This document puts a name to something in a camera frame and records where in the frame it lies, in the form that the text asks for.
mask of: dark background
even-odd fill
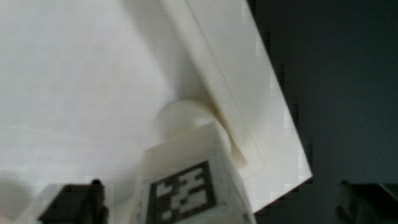
[[[398,183],[398,1],[250,0],[312,168],[259,223],[332,223],[341,180]]]

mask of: white surface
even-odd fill
[[[108,203],[126,198],[158,111],[202,91],[156,0],[0,1],[0,194],[12,203],[49,183],[92,178]],[[17,212],[0,203],[0,214]]]
[[[252,210],[310,177],[282,92],[245,0],[161,0],[227,131]]]

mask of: black and white pattern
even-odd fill
[[[170,224],[214,205],[209,164],[202,162],[150,184],[147,224]]]

